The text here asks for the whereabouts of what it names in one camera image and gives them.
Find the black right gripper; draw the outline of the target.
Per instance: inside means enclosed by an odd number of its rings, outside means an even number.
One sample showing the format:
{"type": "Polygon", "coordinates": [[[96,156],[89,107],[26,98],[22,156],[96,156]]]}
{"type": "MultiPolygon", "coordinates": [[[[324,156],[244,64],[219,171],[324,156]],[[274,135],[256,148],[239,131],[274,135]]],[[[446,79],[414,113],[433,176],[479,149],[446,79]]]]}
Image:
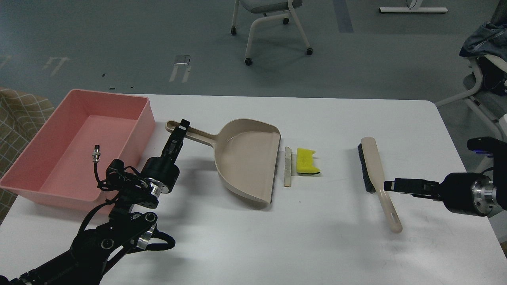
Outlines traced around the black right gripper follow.
{"type": "Polygon", "coordinates": [[[385,191],[443,202],[451,213],[486,217],[497,209],[496,186],[481,173],[451,173],[441,183],[396,178],[385,181],[385,191]]]}

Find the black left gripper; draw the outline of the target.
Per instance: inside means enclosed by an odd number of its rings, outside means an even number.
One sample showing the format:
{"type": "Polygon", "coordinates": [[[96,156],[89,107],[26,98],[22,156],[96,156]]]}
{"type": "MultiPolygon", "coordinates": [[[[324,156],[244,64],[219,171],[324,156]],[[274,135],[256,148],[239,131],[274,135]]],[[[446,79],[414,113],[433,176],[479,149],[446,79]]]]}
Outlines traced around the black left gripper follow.
{"type": "Polygon", "coordinates": [[[190,126],[190,121],[182,119],[176,123],[166,141],[160,157],[147,159],[141,177],[153,182],[164,194],[172,192],[179,177],[180,170],[175,162],[183,146],[183,140],[190,126]]]}

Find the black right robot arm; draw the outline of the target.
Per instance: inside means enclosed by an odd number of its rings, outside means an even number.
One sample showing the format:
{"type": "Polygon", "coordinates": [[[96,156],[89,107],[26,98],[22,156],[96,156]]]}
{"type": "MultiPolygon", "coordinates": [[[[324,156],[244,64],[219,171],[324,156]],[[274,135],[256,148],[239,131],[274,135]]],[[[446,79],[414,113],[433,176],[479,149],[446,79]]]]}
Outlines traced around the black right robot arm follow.
{"type": "Polygon", "coordinates": [[[493,137],[467,141],[467,148],[493,160],[480,173],[450,173],[440,183],[396,178],[384,182],[384,190],[443,202],[451,213],[486,217],[494,209],[507,207],[507,144],[493,137]]]}

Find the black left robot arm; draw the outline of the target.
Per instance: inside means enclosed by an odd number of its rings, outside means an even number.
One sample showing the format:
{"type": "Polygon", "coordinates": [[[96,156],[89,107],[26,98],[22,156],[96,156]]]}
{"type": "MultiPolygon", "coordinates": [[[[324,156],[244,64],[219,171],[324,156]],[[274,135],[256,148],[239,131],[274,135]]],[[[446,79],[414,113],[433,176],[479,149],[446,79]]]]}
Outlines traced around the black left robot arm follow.
{"type": "Polygon", "coordinates": [[[134,205],[155,209],[160,195],[172,191],[180,173],[175,162],[189,127],[187,120],[176,123],[161,155],[149,158],[141,171],[114,159],[104,180],[98,176],[100,146],[96,145],[93,163],[97,187],[116,195],[89,211],[68,251],[18,278],[1,276],[1,284],[98,285],[127,254],[174,248],[174,238],[158,229],[156,213],[132,209],[134,205]]]}

